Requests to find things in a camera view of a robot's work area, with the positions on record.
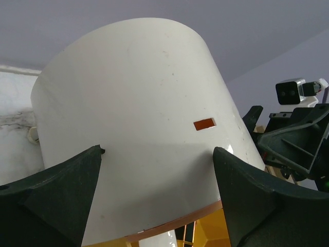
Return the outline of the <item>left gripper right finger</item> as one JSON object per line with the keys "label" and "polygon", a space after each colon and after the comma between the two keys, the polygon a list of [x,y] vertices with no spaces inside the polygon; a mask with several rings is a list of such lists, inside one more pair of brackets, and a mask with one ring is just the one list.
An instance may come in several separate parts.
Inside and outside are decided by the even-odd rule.
{"label": "left gripper right finger", "polygon": [[220,147],[213,163],[231,246],[328,246],[328,193],[276,178]]}

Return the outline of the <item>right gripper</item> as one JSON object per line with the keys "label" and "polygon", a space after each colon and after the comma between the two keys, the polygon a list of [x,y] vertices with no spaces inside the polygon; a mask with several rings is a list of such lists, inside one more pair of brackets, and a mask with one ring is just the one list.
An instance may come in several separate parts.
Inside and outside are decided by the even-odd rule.
{"label": "right gripper", "polygon": [[[249,133],[263,111],[254,105],[242,118]],[[296,182],[313,180],[317,189],[328,191],[328,104],[271,113],[257,147],[266,164],[281,170],[283,177]]]}

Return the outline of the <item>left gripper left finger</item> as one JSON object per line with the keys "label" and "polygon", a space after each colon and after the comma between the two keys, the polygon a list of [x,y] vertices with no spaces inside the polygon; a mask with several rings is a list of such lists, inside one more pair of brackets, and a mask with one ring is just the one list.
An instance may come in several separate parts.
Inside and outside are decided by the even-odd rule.
{"label": "left gripper left finger", "polygon": [[1,246],[81,246],[104,153],[96,145],[1,185]]}

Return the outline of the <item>peach top drawer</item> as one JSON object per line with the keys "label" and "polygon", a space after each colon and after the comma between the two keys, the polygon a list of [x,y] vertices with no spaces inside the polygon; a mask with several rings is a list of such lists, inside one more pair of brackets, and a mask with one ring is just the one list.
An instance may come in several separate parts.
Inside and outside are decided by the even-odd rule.
{"label": "peach top drawer", "polygon": [[173,221],[167,222],[165,224],[159,225],[157,227],[154,228],[150,228],[148,230],[144,230],[143,232],[138,232],[136,234],[132,234],[132,235],[128,235],[125,236],[125,239],[128,242],[136,242],[142,239],[146,239],[149,237],[153,237],[159,234],[162,234],[164,232],[170,231],[170,230],[174,230],[176,228],[179,228],[183,225],[187,225],[193,221],[196,221],[200,218],[203,218],[219,209],[222,209],[222,202],[221,200],[216,201],[215,203],[212,203],[209,206],[206,206],[202,209],[199,209],[197,211],[194,211],[188,215],[185,215],[181,218],[175,219]]}

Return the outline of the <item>yellow drawer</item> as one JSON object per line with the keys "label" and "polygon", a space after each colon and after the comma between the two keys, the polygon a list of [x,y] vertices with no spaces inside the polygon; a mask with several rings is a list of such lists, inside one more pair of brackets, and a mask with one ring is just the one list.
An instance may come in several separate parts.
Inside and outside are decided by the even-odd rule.
{"label": "yellow drawer", "polygon": [[223,209],[131,246],[231,246]]}

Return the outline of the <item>cream round drawer organizer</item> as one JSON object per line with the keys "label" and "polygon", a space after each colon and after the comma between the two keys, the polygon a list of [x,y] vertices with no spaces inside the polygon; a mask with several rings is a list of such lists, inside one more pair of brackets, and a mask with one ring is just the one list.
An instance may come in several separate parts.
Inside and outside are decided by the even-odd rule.
{"label": "cream round drawer organizer", "polygon": [[212,212],[216,147],[265,167],[205,41],[173,20],[86,34],[43,69],[31,104],[46,168],[105,150],[84,245]]}

